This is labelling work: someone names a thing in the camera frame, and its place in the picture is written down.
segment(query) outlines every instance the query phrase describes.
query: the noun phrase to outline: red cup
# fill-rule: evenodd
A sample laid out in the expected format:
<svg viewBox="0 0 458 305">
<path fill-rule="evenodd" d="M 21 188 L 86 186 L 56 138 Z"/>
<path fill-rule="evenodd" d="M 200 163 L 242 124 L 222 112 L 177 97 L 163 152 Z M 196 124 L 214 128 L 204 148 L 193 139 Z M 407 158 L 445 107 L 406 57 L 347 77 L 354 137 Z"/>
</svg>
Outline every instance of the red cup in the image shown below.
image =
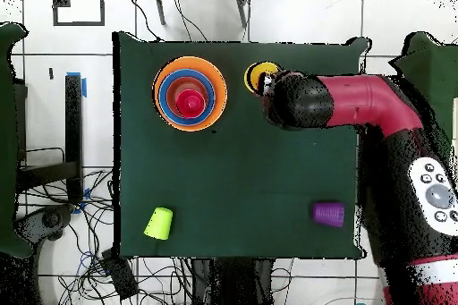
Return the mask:
<svg viewBox="0 0 458 305">
<path fill-rule="evenodd" d="M 184 89 L 176 98 L 176 106 L 184 118 L 196 118 L 205 110 L 205 98 L 195 89 Z"/>
<path fill-rule="evenodd" d="M 167 105 L 170 108 L 170 110 L 175 115 L 178 115 L 179 117 L 184 117 L 184 116 L 178 110 L 176 101 L 180 93 L 182 93 L 186 89 L 197 90 L 202 95 L 202 97 L 204 97 L 205 106 L 207 106 L 207 102 L 208 102 L 207 91 L 204 85 L 198 79 L 192 78 L 191 76 L 184 76 L 182 78 L 178 78 L 175 81 L 173 81 L 170 84 L 170 86 L 168 87 L 168 90 L 166 92 L 166 100 L 167 100 Z"/>
</svg>

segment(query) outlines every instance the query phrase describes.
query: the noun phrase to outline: purple cup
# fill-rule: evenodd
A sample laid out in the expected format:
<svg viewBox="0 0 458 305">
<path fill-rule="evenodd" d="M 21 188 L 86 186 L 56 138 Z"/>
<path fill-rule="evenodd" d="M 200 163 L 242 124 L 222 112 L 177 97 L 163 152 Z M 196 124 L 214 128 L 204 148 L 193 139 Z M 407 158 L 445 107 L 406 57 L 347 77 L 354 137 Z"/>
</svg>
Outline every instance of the purple cup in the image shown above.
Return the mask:
<svg viewBox="0 0 458 305">
<path fill-rule="evenodd" d="M 341 202 L 319 202 L 313 205 L 313 219 L 320 224 L 342 227 L 344 204 Z"/>
</svg>

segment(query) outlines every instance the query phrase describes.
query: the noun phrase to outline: lime green cup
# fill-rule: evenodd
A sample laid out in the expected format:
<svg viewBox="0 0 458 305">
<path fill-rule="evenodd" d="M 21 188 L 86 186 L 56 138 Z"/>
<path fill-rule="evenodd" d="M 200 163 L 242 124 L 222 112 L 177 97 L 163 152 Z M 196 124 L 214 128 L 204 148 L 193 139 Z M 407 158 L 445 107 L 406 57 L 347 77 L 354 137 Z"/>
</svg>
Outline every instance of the lime green cup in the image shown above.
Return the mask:
<svg viewBox="0 0 458 305">
<path fill-rule="evenodd" d="M 154 209 L 153 216 L 151 216 L 143 233 L 158 240 L 167 240 L 172 223 L 172 214 L 172 210 L 167 208 Z"/>
</svg>

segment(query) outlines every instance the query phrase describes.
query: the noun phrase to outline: dark green tabletop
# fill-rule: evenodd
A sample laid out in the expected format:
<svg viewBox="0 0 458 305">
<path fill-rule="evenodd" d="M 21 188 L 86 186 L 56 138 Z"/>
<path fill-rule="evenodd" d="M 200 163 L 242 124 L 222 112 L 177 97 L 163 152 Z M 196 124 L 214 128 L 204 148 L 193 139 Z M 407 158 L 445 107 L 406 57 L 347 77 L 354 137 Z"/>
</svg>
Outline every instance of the dark green tabletop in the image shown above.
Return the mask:
<svg viewBox="0 0 458 305">
<path fill-rule="evenodd" d="M 353 244 L 355 130 L 282 131 L 264 120 L 243 74 L 264 60 L 308 73 L 357 73 L 365 38 L 293 45 L 149 43 L 118 36 L 124 256 L 361 257 Z M 225 111 L 204 131 L 178 131 L 153 106 L 157 72 L 184 55 L 209 60 L 227 85 Z M 317 201 L 345 204 L 342 228 L 313 221 Z M 174 212 L 167 241 L 143 234 L 156 207 Z"/>
</svg>

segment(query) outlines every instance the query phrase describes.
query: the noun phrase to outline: white tiled wall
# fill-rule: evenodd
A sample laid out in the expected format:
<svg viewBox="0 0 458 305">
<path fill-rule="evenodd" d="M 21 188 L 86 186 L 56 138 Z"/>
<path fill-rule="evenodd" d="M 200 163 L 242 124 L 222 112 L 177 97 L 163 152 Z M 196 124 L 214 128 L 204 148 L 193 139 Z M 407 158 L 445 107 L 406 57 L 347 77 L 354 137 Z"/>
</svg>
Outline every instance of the white tiled wall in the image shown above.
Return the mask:
<svg viewBox="0 0 458 305">
<path fill-rule="evenodd" d="M 94 0 L 71 0 L 71 8 L 60 8 L 61 21 L 86 21 L 96 16 Z M 27 107 L 27 142 L 29 148 L 64 148 L 64 75 L 80 72 L 87 79 L 87 97 L 83 98 L 84 173 L 113 165 L 113 75 L 112 31 L 127 31 L 140 39 L 154 37 L 147 29 L 145 18 L 131 0 L 105 0 L 105 26 L 53 26 L 51 0 L 0 0 L 0 21 L 23 23 L 29 31 L 25 41 L 13 48 L 12 65 L 16 76 L 29 86 Z M 165 40 L 187 40 L 181 15 L 174 0 L 163 0 L 166 25 L 162 26 L 155 0 L 137 0 L 148 18 L 149 28 Z M 208 40 L 242 40 L 235 0 L 180 0 L 183 14 L 196 23 Z M 366 60 L 367 73 L 393 74 L 388 62 L 399 55 L 404 38 L 416 30 L 425 30 L 443 42 L 458 38 L 454 0 L 251 0 L 250 40 L 256 42 L 292 41 L 295 43 L 344 43 L 348 38 L 365 36 L 372 39 L 372 49 Z M 190 24 L 193 40 L 203 37 Z M 50 79 L 49 68 L 54 78 Z M 30 164 L 53 163 L 59 152 L 30 153 Z M 89 187 L 90 176 L 85 181 Z M 109 198 L 106 186 L 97 195 Z M 28 203 L 43 203 L 44 199 L 28 195 Z M 88 206 L 90 214 L 97 210 Z M 18 216 L 25 214 L 20 208 Z M 102 219 L 113 221 L 105 212 Z M 88 227 L 81 215 L 72 215 L 71 225 L 79 237 L 80 247 L 89 249 Z M 97 227 L 101 250 L 111 246 L 113 226 Z M 377 269 L 372 262 L 369 241 L 361 231 L 361 246 L 368 256 L 353 260 L 278 259 L 275 267 L 291 270 L 291 284 L 274 292 L 276 305 L 367 305 L 383 304 Z M 64 236 L 45 243 L 38 272 L 40 288 L 46 305 L 57 305 L 64 291 L 58 275 L 70 284 L 81 262 L 76 237 L 67 227 Z M 150 271 L 171 266 L 168 258 L 139 258 L 132 261 L 132 270 L 145 292 L 170 291 L 170 272 L 150 277 Z M 285 271 L 276 270 L 273 289 L 288 283 Z M 172 289 L 179 287 L 173 278 Z M 106 294 L 112 290 L 104 285 Z M 170 303 L 170 297 L 164 297 Z M 174 300 L 183 303 L 183 297 Z M 160 305 L 154 299 L 139 294 L 133 305 Z M 79 305 L 101 305 L 98 301 Z M 106 305 L 131 305 L 119 298 Z"/>
</svg>

